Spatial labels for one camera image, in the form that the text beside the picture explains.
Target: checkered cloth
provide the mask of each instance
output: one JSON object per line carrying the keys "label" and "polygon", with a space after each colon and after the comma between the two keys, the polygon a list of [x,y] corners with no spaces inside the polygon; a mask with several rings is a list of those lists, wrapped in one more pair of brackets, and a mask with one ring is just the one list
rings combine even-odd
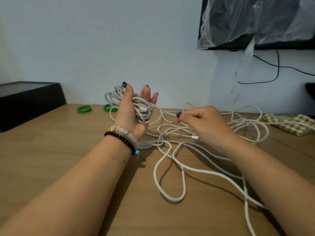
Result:
{"label": "checkered cloth", "polygon": [[303,125],[299,125],[299,124],[294,124],[294,123],[285,123],[286,121],[288,122],[302,122],[305,123],[309,126],[315,127],[315,120],[311,119],[308,116],[299,114],[297,116],[293,116],[293,115],[274,115],[274,114],[265,114],[263,116],[263,119],[266,122],[283,122],[283,124],[272,124],[278,128],[281,128],[282,130],[285,130],[293,135],[296,136],[302,136],[311,132],[314,132],[314,130],[312,130],[309,127],[303,126]]}

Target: green bracelet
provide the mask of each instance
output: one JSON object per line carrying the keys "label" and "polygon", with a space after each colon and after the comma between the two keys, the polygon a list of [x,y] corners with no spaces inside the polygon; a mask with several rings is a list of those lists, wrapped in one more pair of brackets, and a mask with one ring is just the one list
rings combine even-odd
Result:
{"label": "green bracelet", "polygon": [[78,113],[88,113],[92,111],[92,107],[90,105],[84,105],[77,108]]}
{"label": "green bracelet", "polygon": [[[109,112],[109,111],[111,110],[110,108],[107,108],[107,107],[109,107],[109,106],[111,106],[111,105],[110,105],[110,104],[104,105],[103,109],[104,109],[105,112]],[[117,111],[118,111],[117,108],[113,108],[111,112],[113,113],[113,112],[117,112]]]}

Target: clear plastic bag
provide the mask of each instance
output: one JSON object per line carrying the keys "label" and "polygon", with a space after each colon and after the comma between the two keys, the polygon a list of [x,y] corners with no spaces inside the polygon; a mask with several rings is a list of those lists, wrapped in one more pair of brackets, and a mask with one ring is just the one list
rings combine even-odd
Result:
{"label": "clear plastic bag", "polygon": [[198,49],[253,34],[255,45],[311,39],[315,0],[208,0]]}

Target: table surface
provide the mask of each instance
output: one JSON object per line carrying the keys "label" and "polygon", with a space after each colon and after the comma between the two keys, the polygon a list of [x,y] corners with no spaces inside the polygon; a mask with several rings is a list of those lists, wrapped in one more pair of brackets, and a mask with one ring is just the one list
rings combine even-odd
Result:
{"label": "table surface", "polygon": [[[86,114],[76,112],[79,106],[64,105],[0,134],[0,225],[74,166],[113,124],[101,105],[92,105],[93,111]],[[155,110],[153,119],[158,116]],[[256,114],[244,116],[254,118]],[[158,125],[150,129],[156,131]],[[269,129],[270,137],[259,147],[315,184],[315,134],[296,137],[276,127]],[[251,130],[244,134],[254,137]],[[177,204],[167,202],[153,179],[154,166],[161,157],[156,148],[151,148],[142,150],[137,161],[130,160],[100,235],[250,235],[243,196],[223,178],[187,171],[186,197]],[[193,168],[214,169],[185,147],[178,159]],[[214,161],[228,171],[238,172],[232,163]],[[157,175],[169,195],[181,195],[181,172],[171,159],[160,164]],[[250,220],[257,235],[281,234],[268,211],[252,206]]]}

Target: white cable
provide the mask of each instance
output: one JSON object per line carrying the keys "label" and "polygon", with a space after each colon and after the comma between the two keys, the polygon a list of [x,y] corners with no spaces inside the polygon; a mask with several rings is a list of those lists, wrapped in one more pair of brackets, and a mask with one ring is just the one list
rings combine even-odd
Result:
{"label": "white cable", "polygon": [[[123,87],[117,86],[117,87],[114,88],[113,92],[108,92],[108,93],[105,94],[105,98],[113,106],[110,109],[110,111],[109,111],[110,117],[111,117],[111,119],[113,121],[115,121],[115,119],[112,117],[112,109],[114,107],[115,108],[119,107],[120,101],[123,98],[124,93],[125,93],[125,89]],[[154,108],[158,108],[160,110],[159,118],[156,121],[154,121],[153,123],[150,123],[149,125],[157,123],[161,118],[163,118],[163,120],[167,122],[166,124],[160,124],[157,127],[158,134],[156,134],[156,135],[146,132],[147,135],[152,136],[152,137],[156,137],[157,140],[153,140],[153,141],[138,141],[137,142],[137,148],[139,148],[139,149],[148,149],[148,148],[151,148],[151,147],[157,147],[158,150],[163,154],[163,157],[156,163],[156,165],[154,167],[154,170],[153,170],[153,178],[154,178],[155,184],[156,184],[157,188],[159,189],[159,191],[161,192],[161,194],[163,194],[163,196],[165,198],[167,198],[169,201],[172,201],[172,202],[179,202],[179,201],[183,200],[183,198],[186,195],[186,182],[185,182],[184,169],[195,171],[195,172],[200,172],[200,173],[212,174],[212,175],[216,175],[216,176],[222,177],[222,178],[226,179],[227,181],[229,181],[232,185],[234,185],[239,190],[239,192],[244,195],[244,197],[245,197],[244,208],[245,208],[246,223],[247,223],[247,226],[248,226],[252,236],[256,236],[256,234],[255,234],[255,232],[253,230],[253,227],[252,227],[252,225],[250,223],[250,219],[249,219],[248,200],[253,202],[257,206],[260,206],[260,207],[263,207],[263,208],[265,208],[265,206],[262,203],[254,200],[253,198],[251,198],[248,195],[248,191],[247,191],[247,187],[246,187],[246,180],[245,180],[243,175],[242,176],[237,176],[237,175],[234,175],[234,174],[224,170],[223,168],[221,168],[218,165],[216,165],[209,157],[207,157],[203,152],[198,150],[196,147],[201,148],[203,151],[205,151],[206,153],[208,153],[209,155],[211,155],[211,156],[213,156],[215,158],[222,159],[222,160],[227,160],[227,161],[230,161],[230,159],[226,158],[226,157],[217,156],[217,155],[211,153],[210,151],[208,151],[207,149],[205,149],[204,147],[202,147],[201,145],[198,145],[198,144],[193,143],[193,142],[177,142],[177,141],[173,141],[173,140],[166,140],[168,135],[175,135],[175,136],[179,136],[179,137],[192,138],[192,139],[198,139],[198,136],[188,130],[188,129],[190,129],[190,127],[188,125],[186,125],[184,123],[181,123],[183,125],[183,127],[179,127],[179,126],[176,126],[174,124],[171,124],[171,123],[173,123],[172,121],[168,121],[167,119],[165,119],[164,114],[168,114],[168,115],[171,115],[171,116],[176,116],[176,114],[174,114],[174,113],[176,113],[176,111],[165,111],[164,109],[161,109],[161,108],[157,107],[155,104],[149,103],[149,102],[147,102],[146,100],[144,100],[144,99],[142,99],[140,97],[134,97],[132,99],[132,102],[135,105],[137,121],[139,121],[141,123],[144,123],[144,124],[149,123],[153,109]],[[260,122],[259,120],[262,118],[262,111],[258,107],[246,106],[246,107],[242,107],[242,108],[238,109],[237,111],[242,110],[243,108],[255,108],[255,109],[257,109],[259,111],[259,113],[260,113],[259,117],[256,120],[254,120],[254,119],[244,119],[244,118],[242,118],[242,116],[239,113],[236,113],[236,111],[232,111],[232,112],[229,112],[229,113],[221,113],[221,114],[222,115],[231,114],[231,122],[229,122],[228,125],[231,125],[231,129],[234,132],[237,132],[237,131],[239,131],[239,130],[241,130],[243,128],[246,128],[248,126],[253,126],[255,128],[255,130],[256,130],[256,133],[257,133],[256,140],[251,140],[251,139],[248,139],[246,137],[243,137],[243,136],[239,135],[241,138],[246,139],[247,141],[252,142],[252,143],[258,143],[258,142],[264,141],[264,140],[266,140],[268,138],[268,136],[269,136],[269,129],[266,126],[266,124],[283,124],[283,123],[299,124],[299,125],[307,126],[307,127],[311,128],[312,130],[315,131],[314,127],[311,127],[311,126],[309,126],[309,125],[307,125],[305,123],[301,123],[301,122],[290,122],[290,121],[287,121],[287,122],[276,122],[276,123]],[[264,128],[263,136],[261,135],[261,132],[259,130],[259,126]],[[169,128],[162,133],[161,132],[161,128],[162,127],[169,127]],[[183,132],[187,133],[188,135],[175,133],[176,131],[183,131]],[[164,152],[161,149],[161,147],[163,146],[164,143],[168,145],[168,150],[166,152]],[[178,146],[175,148],[175,150],[173,151],[172,155],[169,155],[169,152],[172,150],[171,143],[178,144]],[[183,163],[181,163],[178,159],[175,158],[175,155],[176,155],[176,152],[182,146],[186,146],[186,147],[189,147],[189,148],[197,151],[200,155],[202,155],[204,158],[206,158],[207,161],[209,161],[213,166],[215,166],[218,170],[222,171],[223,173],[227,174],[228,176],[236,178],[236,179],[242,179],[244,190],[241,187],[239,187],[238,184],[236,184],[230,177],[226,176],[225,174],[222,174],[222,173],[219,173],[219,172],[216,172],[216,171],[210,171],[210,170],[199,170],[199,169],[188,167],[188,166],[184,165]],[[182,171],[183,193],[178,198],[174,198],[174,197],[171,197],[170,195],[168,195],[162,189],[162,187],[160,186],[159,181],[157,179],[157,168],[158,168],[159,164],[166,157],[169,157],[173,161],[175,161],[180,166],[180,169]]]}

